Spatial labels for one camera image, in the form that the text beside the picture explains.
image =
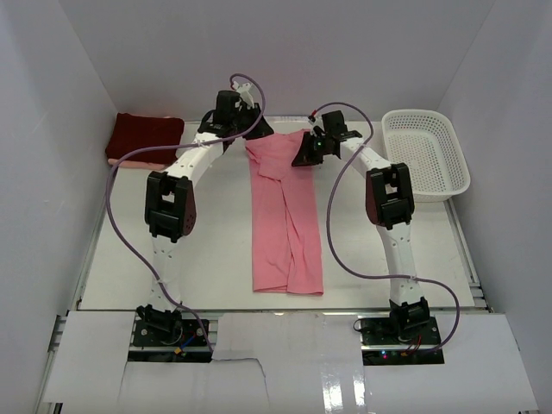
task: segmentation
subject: pink cloth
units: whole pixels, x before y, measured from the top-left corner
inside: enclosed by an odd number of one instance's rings
[[[247,141],[253,199],[253,290],[323,294],[310,167],[292,168],[303,130]]]

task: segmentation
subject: cable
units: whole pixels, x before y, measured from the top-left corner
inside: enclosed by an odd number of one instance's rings
[[[190,339],[188,339],[188,341],[186,341],[186,342],[184,342],[182,345],[180,345],[180,349],[181,349],[181,350],[184,350],[184,348],[186,348],[186,347],[190,344],[190,342],[193,341],[194,339],[196,339],[196,336],[195,336],[195,335],[192,335],[192,336],[190,337]]]
[[[247,75],[244,75],[243,73],[234,73],[232,76],[230,76],[230,84],[231,85],[232,85],[232,82],[234,81],[234,78],[245,78],[245,79],[247,79],[249,82],[251,82],[253,85],[255,85],[255,87],[257,88],[257,91],[259,91],[260,100],[261,100],[261,107],[260,107],[259,116],[257,116],[257,119],[255,120],[255,122],[253,122],[253,125],[251,125],[251,127],[249,127],[246,131],[242,132],[241,134],[230,136],[228,138],[218,138],[216,140],[205,141],[205,142],[201,143],[202,146],[218,144],[218,143],[226,142],[226,141],[232,141],[232,140],[234,140],[236,138],[239,138],[243,135],[249,134],[257,126],[257,124],[260,122],[260,120],[262,119],[262,117],[265,113],[265,108],[267,106],[267,100],[265,99],[265,92],[262,90],[260,85],[254,79],[250,78]],[[118,170],[119,166],[121,165],[121,163],[123,161],[127,160],[128,158],[130,158],[134,155],[141,154],[141,153],[146,153],[146,152],[149,152],[149,151],[163,151],[163,150],[167,150],[167,149],[194,148],[194,147],[199,147],[199,144],[190,143],[190,144],[179,144],[179,145],[163,145],[163,146],[158,146],[158,147],[145,147],[145,148],[136,149],[134,151],[131,151],[131,152],[125,154],[123,157],[121,157],[113,165],[113,167],[110,170],[110,174],[108,175],[107,183],[105,185],[105,209],[107,210],[107,216],[110,220],[111,226],[113,227],[113,230],[115,231],[115,234],[117,235],[117,237],[119,237],[119,239],[121,239],[122,244],[124,244],[151,271],[152,275],[155,277],[155,280],[157,280],[157,282],[159,283],[160,289],[163,292],[163,295],[165,295],[166,300],[170,304],[174,305],[176,308],[181,309],[182,311],[189,312],[196,318],[196,320],[199,323],[199,327],[204,332],[205,340],[207,341],[207,347],[209,348],[209,351],[212,353],[213,352],[213,346],[211,345],[211,343],[209,341],[209,338],[207,336],[207,330],[204,327],[204,323],[202,322],[202,320],[199,317],[199,315],[197,314],[197,312],[190,309],[190,308],[188,308],[187,306],[184,306],[182,303],[178,303],[176,300],[171,298],[171,296],[169,295],[168,291],[165,288],[165,285],[161,282],[161,277],[159,276],[159,274],[155,270],[154,266],[138,250],[136,250],[136,248],[132,244],[130,244],[130,242],[124,237],[124,235],[122,235],[122,232],[119,229],[119,227],[117,226],[115,218],[113,217],[113,211],[111,209],[111,193],[113,191],[113,184],[115,182],[115,177],[116,177],[117,170]]]
[[[179,335],[176,337],[176,341],[174,342],[171,342],[171,343],[166,343],[166,342],[163,342],[163,341],[160,341],[163,345],[174,345],[176,342],[180,342],[182,340],[182,334],[184,333],[184,328],[180,327],[180,333]]]
[[[361,320],[362,320],[362,319],[356,319],[356,320],[353,322],[353,330],[354,330],[355,332],[358,332],[359,334],[361,334],[361,333],[363,332],[364,329],[363,329],[363,328],[357,329],[357,328],[356,328],[356,323],[357,323],[357,322],[360,322]]]
[[[456,329],[458,328],[458,323],[460,322],[460,301],[458,300],[458,297],[453,292],[453,290],[450,289],[450,287],[448,287],[447,285],[445,285],[444,283],[442,283],[438,280],[422,279],[422,278],[419,278],[419,277],[416,277],[416,276],[409,276],[409,275],[406,275],[406,274],[387,274],[387,275],[382,275],[382,276],[371,276],[371,275],[367,275],[367,274],[358,273],[358,272],[354,271],[353,269],[349,268],[345,263],[343,263],[341,258],[337,255],[336,248],[334,247],[334,242],[331,239],[331,229],[330,229],[330,225],[331,225],[331,219],[330,219],[331,218],[331,207],[332,207],[332,204],[334,202],[334,197],[336,196],[337,186],[339,185],[340,181],[342,180],[343,174],[345,173],[345,171],[347,171],[347,168],[353,163],[353,161],[357,157],[357,155],[360,154],[361,151],[364,149],[364,147],[370,142],[370,140],[372,140],[372,138],[373,138],[373,125],[370,122],[370,119],[368,118],[368,116],[360,108],[357,108],[356,106],[354,106],[350,103],[345,103],[345,102],[326,103],[326,104],[322,105],[320,108],[318,108],[317,110],[314,110],[312,112],[312,116],[314,116],[320,110],[323,110],[324,108],[327,108],[328,106],[331,106],[331,105],[342,105],[342,106],[346,106],[348,108],[351,108],[353,110],[356,110],[359,114],[361,114],[361,116],[364,118],[364,120],[366,122],[368,122],[368,126],[370,127],[370,135],[368,136],[368,138],[366,138],[366,140],[364,140],[364,142],[362,142],[362,144],[358,147],[358,149],[356,151],[354,151],[351,158],[345,163],[345,165],[343,166],[343,168],[339,172],[339,174],[337,174],[336,182],[334,183],[334,186],[331,189],[331,193],[329,194],[328,208],[326,209],[326,235],[328,236],[329,250],[331,251],[332,255],[334,256],[334,259],[336,259],[339,266],[341,266],[346,272],[352,274],[353,276],[356,276],[357,278],[368,279],[368,280],[412,279],[412,280],[416,280],[418,282],[430,283],[432,285],[438,285],[438,286],[442,287],[443,289],[445,289],[446,291],[448,291],[448,293],[450,293],[453,300],[455,301],[455,307],[456,307],[455,324],[453,325],[452,329],[450,330],[450,333],[448,334],[448,336],[444,340],[442,340],[439,345],[427,350],[427,352],[437,351],[437,350],[441,349],[445,344],[447,344],[450,341],[450,339],[455,334]]]
[[[420,349],[420,345],[422,345],[422,336],[421,335],[418,335],[417,336],[417,343],[416,343],[416,346],[414,348],[412,348],[412,345],[414,345],[414,343],[416,342],[416,339],[414,341],[411,342],[411,344],[408,346],[407,349],[405,349],[403,352],[401,352],[401,356],[408,356],[408,355],[412,355],[414,354],[416,351],[418,351]]]

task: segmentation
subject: dark red towel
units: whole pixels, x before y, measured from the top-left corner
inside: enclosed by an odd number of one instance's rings
[[[138,148],[177,145],[183,132],[184,121],[179,118],[117,114],[113,135],[105,148],[105,154],[108,159],[119,160]],[[176,150],[149,151],[134,155],[129,160],[170,165],[176,160]]]

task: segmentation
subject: white wall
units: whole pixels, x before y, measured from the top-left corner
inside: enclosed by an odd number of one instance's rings
[[[115,107],[57,0],[0,1],[0,412],[35,405],[102,203]]]
[[[232,72],[268,114],[436,109],[493,0],[60,0],[119,111],[199,119]]]
[[[455,200],[484,291],[552,412],[552,4],[499,0],[439,110],[472,173]]]

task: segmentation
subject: laundry basket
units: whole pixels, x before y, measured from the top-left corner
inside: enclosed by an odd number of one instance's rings
[[[444,201],[469,187],[466,160],[446,116],[433,110],[393,110],[381,126],[387,159],[409,167],[415,201]]]

